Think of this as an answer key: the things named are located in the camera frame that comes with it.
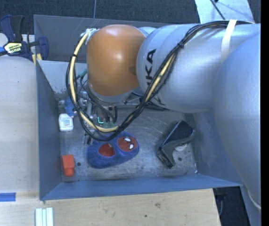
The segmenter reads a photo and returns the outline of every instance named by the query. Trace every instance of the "white tape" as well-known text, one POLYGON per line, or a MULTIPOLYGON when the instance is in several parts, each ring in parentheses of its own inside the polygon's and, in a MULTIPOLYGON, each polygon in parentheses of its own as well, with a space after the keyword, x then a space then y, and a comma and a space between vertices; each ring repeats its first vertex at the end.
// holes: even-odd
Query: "white tape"
POLYGON ((225 34, 223 36, 222 43, 221 43, 221 62, 223 62, 229 55, 230 38, 236 26, 236 22, 237 20, 235 19, 230 19, 230 21, 228 22, 228 26, 226 28, 226 31, 225 31, 225 34))
POLYGON ((53 208, 38 208, 35 212, 36 226, 54 226, 53 208))

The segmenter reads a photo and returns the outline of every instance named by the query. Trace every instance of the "yellow cable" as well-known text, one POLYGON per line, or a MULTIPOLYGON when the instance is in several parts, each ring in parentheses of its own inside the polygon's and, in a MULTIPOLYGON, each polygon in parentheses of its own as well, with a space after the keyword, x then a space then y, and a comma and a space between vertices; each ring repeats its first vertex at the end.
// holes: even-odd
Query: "yellow cable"
MULTIPOLYGON (((80 39, 77 47, 75 48, 74 50, 74 53, 73 53, 73 57, 71 59, 71 62, 70 62, 70 71, 69 71, 69 81, 70 81, 70 89, 71 89, 71 94, 72 94, 72 98, 73 100, 76 102, 76 93, 75 93, 75 89, 74 89, 74 84, 73 84, 73 70, 74 70, 74 64, 75 64, 75 60, 76 60, 76 56, 78 55, 79 53, 79 50, 82 46, 82 44, 85 42, 85 40, 87 39, 88 37, 88 33, 86 32, 82 38, 80 39)), ((168 67, 170 66, 170 63, 171 61, 175 58, 175 54, 172 55, 169 60, 167 61, 167 63, 164 65, 163 69, 161 70, 160 74, 158 75, 158 77, 156 78, 154 84, 152 85, 149 93, 148 93, 148 96, 146 97, 145 99, 145 102, 148 101, 148 99, 151 97, 154 89, 156 88, 156 86, 158 85, 158 83, 160 82, 162 76, 165 74, 165 72, 167 71, 168 67)), ((115 127, 112 127, 112 128, 103 128, 103 127, 100 127, 100 126, 97 126, 95 125, 94 123, 92 123, 90 121, 89 118, 86 117, 86 115, 83 113, 83 112, 80 112, 81 114, 81 117, 82 119, 89 125, 91 126, 93 129, 96 129, 98 131, 101 131, 101 132, 113 132, 115 130, 118 129, 118 126, 115 126, 115 127)))
MULTIPOLYGON (((75 60, 76 60, 76 56, 78 55, 79 53, 79 50, 82 46, 82 44, 84 43, 84 41, 86 40, 86 38, 88 37, 88 33, 85 33, 82 38, 80 39, 76 49, 74 50, 74 53, 73 53, 73 57, 71 59, 71 62, 70 62, 70 71, 69 71, 69 81, 70 81, 70 89, 71 89, 71 94, 72 94, 72 98, 73 100, 76 102, 76 93, 75 93, 75 89, 74 89, 74 84, 73 84, 73 70, 74 70, 74 64, 75 64, 75 60)), ((115 130, 118 129, 117 126, 115 127, 112 127, 112 128, 103 128, 103 127, 100 127, 100 126, 97 126, 95 124, 93 124, 89 118, 86 117, 86 115, 81 112, 81 117, 83 120, 85 120, 85 122, 87 122, 93 129, 97 129, 101 132, 113 132, 115 130)))
POLYGON ((146 97, 146 99, 145 99, 145 102, 147 102, 148 99, 150 98, 150 96, 152 95, 154 89, 155 89, 156 86, 158 85, 158 83, 159 83, 159 81, 161 80, 162 76, 166 73, 166 71, 167 71, 168 67, 170 66, 170 63, 171 63, 172 59, 174 59, 174 57, 175 57, 175 54, 172 55, 172 56, 169 58, 169 60, 167 61, 167 63, 164 65, 164 67, 163 67, 163 69, 161 70, 160 74, 159 74, 158 77, 155 79, 154 84, 152 85, 152 87, 151 87, 151 89, 150 89, 150 91, 149 91, 149 93, 148 93, 148 95, 147 95, 147 97, 146 97))

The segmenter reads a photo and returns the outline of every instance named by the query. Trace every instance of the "blue slipper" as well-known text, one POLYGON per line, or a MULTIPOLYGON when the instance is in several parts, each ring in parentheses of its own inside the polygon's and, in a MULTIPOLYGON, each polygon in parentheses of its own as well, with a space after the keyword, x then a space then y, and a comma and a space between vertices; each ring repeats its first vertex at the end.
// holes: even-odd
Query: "blue slipper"
POLYGON ((122 164, 135 157, 139 152, 139 144, 128 132, 121 132, 108 141, 94 140, 87 148, 87 161, 94 168, 107 168, 122 164))

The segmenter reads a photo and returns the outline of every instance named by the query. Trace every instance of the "black floor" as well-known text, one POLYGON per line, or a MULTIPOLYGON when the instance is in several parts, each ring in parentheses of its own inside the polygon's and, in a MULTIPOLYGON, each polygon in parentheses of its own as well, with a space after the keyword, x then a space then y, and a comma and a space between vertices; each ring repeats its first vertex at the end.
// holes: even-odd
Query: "black floor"
MULTIPOLYGON (((261 23, 261 0, 248 0, 256 23, 261 23)), ((33 15, 75 16, 172 24, 199 23, 194 0, 0 0, 0 19, 24 15, 21 32, 34 34, 33 15)), ((249 226, 240 189, 218 193, 222 226, 249 226)))

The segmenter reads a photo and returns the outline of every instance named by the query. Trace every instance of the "black cable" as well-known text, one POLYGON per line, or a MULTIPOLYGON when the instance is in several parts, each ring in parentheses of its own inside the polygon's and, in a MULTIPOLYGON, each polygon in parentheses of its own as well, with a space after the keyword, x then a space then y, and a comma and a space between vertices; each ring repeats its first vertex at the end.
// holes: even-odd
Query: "black cable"
MULTIPOLYGON (((236 25, 239 24, 250 24, 250 22, 245 22, 245 21, 237 21, 236 25)), ((214 22, 209 22, 209 23, 205 23, 205 24, 198 24, 192 28, 190 28, 186 35, 184 36, 184 38, 168 53, 168 55, 166 56, 166 58, 164 59, 164 61, 162 62, 161 66, 158 68, 158 70, 155 72, 155 75, 153 76, 153 79, 151 80, 148 88, 146 89, 141 103, 136 106, 135 110, 133 112, 131 112, 126 119, 117 127, 117 129, 115 131, 110 132, 111 135, 108 137, 105 137, 103 134, 101 134, 102 132, 98 131, 98 129, 96 129, 96 132, 99 134, 99 136, 101 136, 100 138, 92 135, 90 132, 88 133, 92 138, 94 138, 95 140, 99 140, 99 141, 108 141, 113 139, 114 137, 116 137, 120 132, 122 132, 123 130, 125 130, 132 122, 133 120, 135 120, 144 110, 144 108, 148 105, 148 102, 154 98, 154 96, 159 92, 159 90, 165 85, 166 81, 169 78, 169 75, 172 72, 172 69, 174 67, 177 55, 179 53, 179 51, 181 49, 184 48, 185 44, 188 43, 198 32, 200 32, 201 30, 204 29, 219 29, 219 28, 226 28, 228 25, 228 21, 214 21, 214 22), (147 96, 149 95, 152 86, 154 85, 155 81, 157 80, 157 78, 159 77, 159 75, 161 74, 163 68, 165 66, 168 66, 165 74, 164 74, 164 79, 162 82, 159 82, 159 84, 155 87, 154 91, 152 92, 151 96, 147 99, 147 96)), ((68 75, 67 73, 69 73, 69 69, 70 69, 70 64, 67 68, 67 72, 66 72, 66 87, 67 87, 67 91, 70 93, 70 87, 68 85, 68 75)), ((81 120, 81 124, 84 127, 85 131, 87 132, 87 128, 85 128, 83 119, 79 116, 80 120, 81 120)))
POLYGON ((218 9, 218 7, 216 6, 215 2, 213 0, 210 0, 212 5, 214 6, 214 8, 217 10, 217 12, 219 13, 219 15, 222 17, 223 20, 225 20, 225 17, 222 15, 222 13, 220 12, 220 10, 218 9))

